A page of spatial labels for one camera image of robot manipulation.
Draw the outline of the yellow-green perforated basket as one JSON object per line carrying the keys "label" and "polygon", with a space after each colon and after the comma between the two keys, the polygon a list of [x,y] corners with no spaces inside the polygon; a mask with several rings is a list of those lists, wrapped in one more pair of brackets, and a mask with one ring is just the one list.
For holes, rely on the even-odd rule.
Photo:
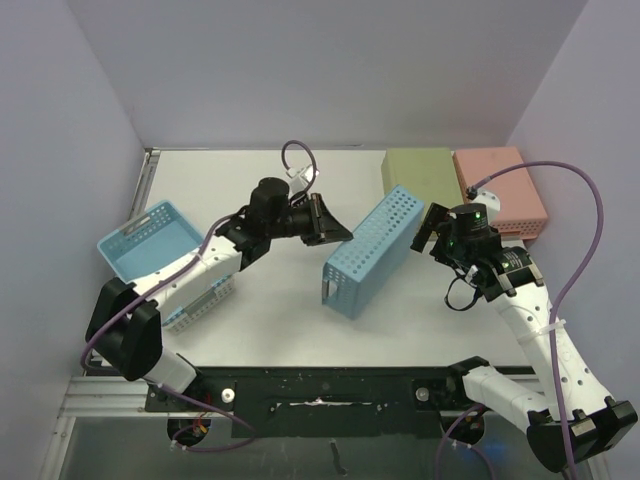
{"label": "yellow-green perforated basket", "polygon": [[463,196],[449,148],[391,148],[381,164],[383,191],[401,185],[428,209],[432,203],[455,207]]}

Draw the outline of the large blue perforated basket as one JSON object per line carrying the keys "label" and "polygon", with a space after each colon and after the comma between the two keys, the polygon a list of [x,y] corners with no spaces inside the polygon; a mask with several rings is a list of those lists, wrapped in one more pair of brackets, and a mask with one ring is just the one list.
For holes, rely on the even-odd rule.
{"label": "large blue perforated basket", "polygon": [[322,303],[354,320],[405,262],[424,202],[395,186],[340,244],[322,271]]}

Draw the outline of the pink perforated basket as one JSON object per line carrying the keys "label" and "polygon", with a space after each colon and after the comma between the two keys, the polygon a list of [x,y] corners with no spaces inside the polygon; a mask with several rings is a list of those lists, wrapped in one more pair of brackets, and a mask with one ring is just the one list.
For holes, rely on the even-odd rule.
{"label": "pink perforated basket", "polygon": [[[523,164],[516,147],[460,149],[453,162],[462,193],[480,180],[510,166]],[[536,239],[544,229],[548,215],[534,182],[524,168],[515,170],[484,186],[495,194],[501,209],[492,226],[503,235],[522,240]]]}

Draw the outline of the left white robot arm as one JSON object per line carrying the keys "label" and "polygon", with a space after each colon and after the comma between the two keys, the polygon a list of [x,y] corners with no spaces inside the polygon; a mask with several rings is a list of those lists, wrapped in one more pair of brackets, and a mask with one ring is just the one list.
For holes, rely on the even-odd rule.
{"label": "left white robot arm", "polygon": [[196,368],[164,346],[163,319],[217,280],[251,266],[268,253],[272,241],[291,237],[317,246],[350,241],[353,234],[329,212],[321,194],[292,194],[285,181],[263,178],[248,204],[216,221],[198,248],[156,273],[104,284],[81,359],[97,352],[126,380],[143,379],[168,391],[180,410],[195,409],[204,387]]}

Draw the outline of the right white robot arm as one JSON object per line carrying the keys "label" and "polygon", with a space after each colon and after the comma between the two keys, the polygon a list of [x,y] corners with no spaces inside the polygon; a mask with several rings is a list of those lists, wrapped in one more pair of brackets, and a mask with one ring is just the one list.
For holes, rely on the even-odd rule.
{"label": "right white robot arm", "polygon": [[560,473],[615,446],[637,423],[628,401],[617,401],[594,376],[552,311],[543,276],[528,251],[505,246],[482,203],[447,208],[433,203],[412,250],[429,250],[438,263],[474,289],[501,316],[542,387],[535,393],[480,357],[450,366],[448,402],[480,403],[522,431],[537,460]]}

